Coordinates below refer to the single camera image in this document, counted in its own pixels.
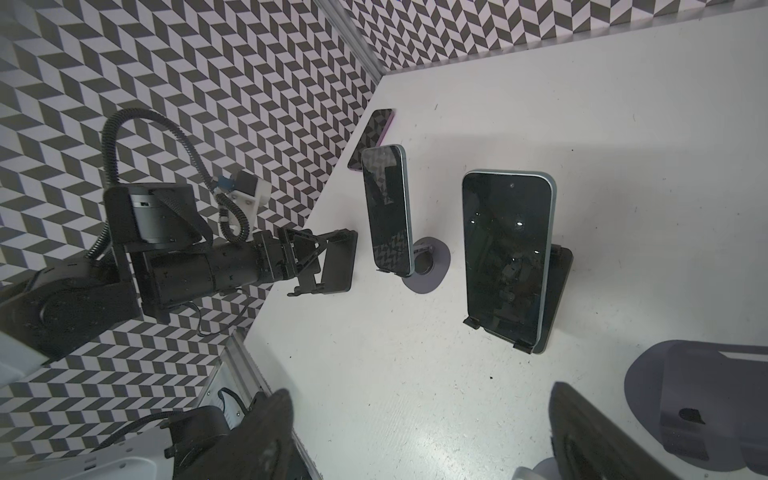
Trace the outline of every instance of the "black and white geometric pattern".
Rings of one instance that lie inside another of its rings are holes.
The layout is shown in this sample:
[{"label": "black and white geometric pattern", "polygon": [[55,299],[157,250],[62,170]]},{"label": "black and white geometric pattern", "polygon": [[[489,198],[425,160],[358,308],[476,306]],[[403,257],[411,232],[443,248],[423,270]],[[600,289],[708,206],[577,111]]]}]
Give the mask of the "black and white geometric pattern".
[{"label": "black and white geometric pattern", "polygon": [[[311,0],[8,0],[0,18],[0,281],[82,255],[104,219],[107,116],[152,108],[178,123],[212,175],[245,168],[273,185],[257,228],[303,225],[374,85]],[[214,232],[217,208],[186,154],[154,124],[128,122],[124,181],[191,183]],[[203,331],[269,286],[202,299]],[[130,320],[0,389],[0,457],[92,449],[123,422],[183,409],[226,335],[201,339],[186,309],[164,326]]]},{"label": "black and white geometric pattern", "polygon": [[339,0],[387,70],[638,22],[727,0]]}]

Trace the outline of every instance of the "black cable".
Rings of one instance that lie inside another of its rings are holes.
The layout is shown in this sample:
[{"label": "black cable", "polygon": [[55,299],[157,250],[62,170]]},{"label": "black cable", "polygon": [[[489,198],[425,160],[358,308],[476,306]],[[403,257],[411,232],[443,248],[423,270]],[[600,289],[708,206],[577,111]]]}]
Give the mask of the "black cable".
[{"label": "black cable", "polygon": [[245,403],[243,403],[243,400],[240,398],[240,396],[237,395],[232,390],[230,390],[230,389],[228,389],[227,387],[224,386],[224,387],[221,387],[219,389],[219,392],[217,393],[217,396],[219,397],[219,400],[221,400],[221,405],[222,405],[221,406],[221,412],[222,413],[224,413],[224,410],[227,407],[227,403],[224,401],[224,395],[222,395],[223,393],[226,393],[227,395],[229,395],[230,397],[235,399],[235,402],[237,402],[237,406],[240,407],[240,411],[243,413],[243,415],[245,415],[246,413],[249,412],[249,410],[247,408],[245,408]]},{"label": "black cable", "polygon": [[104,440],[102,443],[98,444],[98,447],[94,449],[94,452],[96,450],[106,449],[109,445],[112,445],[115,443],[120,437],[125,436],[128,433],[133,432],[134,430],[138,430],[144,425],[148,424],[149,422],[154,422],[155,420],[162,420],[167,419],[168,417],[171,417],[173,415],[176,415],[179,413],[176,410],[170,410],[167,412],[158,412],[158,413],[151,413],[150,415],[147,415],[145,417],[141,417],[138,420],[134,420],[133,422],[123,425],[118,430],[116,430],[112,435],[109,435],[106,440]]},{"label": "black cable", "polygon": [[[104,162],[105,172],[105,185],[104,188],[109,188],[120,183],[120,177],[118,175],[118,132],[122,124],[129,120],[136,118],[143,118],[145,120],[157,122],[160,125],[166,127],[181,143],[184,150],[190,157],[190,162],[195,167],[197,172],[203,178],[205,187],[214,195],[220,206],[224,205],[230,212],[233,213],[237,221],[240,223],[240,234],[234,235],[229,225],[229,219],[227,216],[219,217],[219,226],[221,233],[227,241],[230,242],[244,242],[248,238],[250,228],[248,224],[248,218],[243,211],[230,200],[224,192],[217,193],[216,186],[214,185],[214,179],[206,170],[203,160],[197,153],[190,139],[187,135],[176,125],[173,121],[169,120],[165,116],[157,113],[156,111],[148,110],[146,108],[125,108],[114,113],[104,123],[104,128],[101,130],[101,156]],[[86,258],[95,259],[98,258],[109,246],[111,235],[109,233],[109,225],[104,222],[104,227],[101,229],[96,242],[88,249],[85,254]]]},{"label": "black cable", "polygon": [[222,327],[219,329],[219,331],[218,331],[218,332],[208,332],[208,333],[203,333],[202,331],[200,331],[200,325],[201,325],[201,323],[203,322],[203,314],[202,314],[202,312],[200,311],[200,307],[199,307],[199,306],[197,306],[197,304],[195,304],[195,303],[193,303],[193,302],[187,302],[187,303],[185,303],[184,305],[185,305],[185,306],[189,306],[189,307],[190,307],[192,310],[194,310],[195,312],[197,312],[197,336],[200,336],[200,337],[203,337],[203,338],[205,338],[205,337],[207,337],[207,336],[214,336],[214,335],[219,335],[219,334],[224,334],[224,335],[226,335],[226,331],[227,331],[227,330],[228,330],[230,327],[232,327],[232,326],[235,326],[235,323],[237,323],[237,320],[239,320],[240,318],[242,318],[242,317],[243,317],[243,314],[244,314],[245,312],[247,312],[247,311],[248,311],[248,308],[249,308],[251,305],[253,305],[253,302],[257,301],[258,299],[259,299],[259,297],[257,297],[257,296],[255,296],[254,298],[252,298],[252,299],[251,299],[251,301],[250,301],[250,302],[249,302],[249,303],[248,303],[246,306],[244,306],[244,307],[243,307],[243,309],[240,311],[240,313],[238,313],[238,314],[237,314],[237,316],[234,318],[234,320],[232,320],[231,322],[229,322],[229,323],[228,323],[226,326],[222,326]]}]

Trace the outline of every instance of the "phone stand base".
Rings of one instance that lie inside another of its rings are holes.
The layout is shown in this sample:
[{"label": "phone stand base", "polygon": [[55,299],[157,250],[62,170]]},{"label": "phone stand base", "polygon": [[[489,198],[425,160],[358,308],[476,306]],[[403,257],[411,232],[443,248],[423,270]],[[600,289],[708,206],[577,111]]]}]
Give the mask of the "phone stand base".
[{"label": "phone stand base", "polygon": [[424,237],[413,245],[415,272],[402,282],[416,293],[429,293],[436,289],[448,267],[451,266],[451,250],[436,238]]},{"label": "phone stand base", "polygon": [[[549,271],[547,274],[547,296],[544,301],[544,318],[541,321],[541,338],[535,345],[526,345],[520,343],[516,339],[509,339],[505,336],[499,335],[492,329],[483,327],[483,330],[490,333],[493,336],[497,336],[500,339],[506,340],[512,344],[518,350],[526,353],[542,353],[547,348],[547,341],[549,340],[549,333],[552,331],[552,323],[554,323],[554,315],[558,311],[558,305],[560,305],[560,297],[563,294],[565,288],[565,280],[568,279],[568,274],[571,272],[571,264],[574,262],[574,254],[569,249],[561,247],[559,245],[552,245],[549,255]],[[477,330],[482,325],[476,319],[467,317],[464,320],[464,324],[469,325],[473,329]]]}]

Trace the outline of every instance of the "purple plastic object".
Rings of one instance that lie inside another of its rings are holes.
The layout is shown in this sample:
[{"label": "purple plastic object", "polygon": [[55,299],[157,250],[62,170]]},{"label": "purple plastic object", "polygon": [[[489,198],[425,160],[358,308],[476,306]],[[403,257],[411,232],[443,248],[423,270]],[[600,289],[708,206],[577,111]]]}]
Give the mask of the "purple plastic object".
[{"label": "purple plastic object", "polygon": [[641,425],[685,462],[768,475],[768,347],[671,340],[624,378]]}]

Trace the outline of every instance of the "black phone screen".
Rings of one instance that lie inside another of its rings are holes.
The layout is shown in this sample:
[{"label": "black phone screen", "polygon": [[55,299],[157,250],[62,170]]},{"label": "black phone screen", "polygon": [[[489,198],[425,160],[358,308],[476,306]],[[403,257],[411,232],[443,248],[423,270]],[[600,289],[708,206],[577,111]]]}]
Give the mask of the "black phone screen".
[{"label": "black phone screen", "polygon": [[368,223],[373,260],[380,270],[400,276],[413,274],[405,151],[399,145],[362,152]]},{"label": "black phone screen", "polygon": [[362,154],[362,151],[366,148],[379,146],[393,115],[394,110],[391,108],[375,110],[371,114],[366,129],[362,131],[360,140],[357,142],[357,146],[352,152],[352,156],[349,158],[349,163],[346,165],[347,168],[356,171],[362,170],[362,164],[360,163],[360,155]]},{"label": "black phone screen", "polygon": [[552,185],[530,174],[482,172],[462,184],[468,313],[530,346],[544,305]]}]

